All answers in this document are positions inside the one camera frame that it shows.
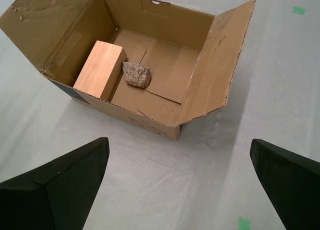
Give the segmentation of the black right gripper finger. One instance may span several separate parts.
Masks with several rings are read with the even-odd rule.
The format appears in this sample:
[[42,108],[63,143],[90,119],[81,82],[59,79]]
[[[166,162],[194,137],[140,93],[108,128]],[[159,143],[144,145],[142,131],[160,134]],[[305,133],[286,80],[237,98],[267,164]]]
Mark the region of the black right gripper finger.
[[320,164],[262,139],[253,139],[250,159],[287,230],[320,228]]
[[100,137],[0,184],[2,230],[81,230],[103,181],[109,139]]

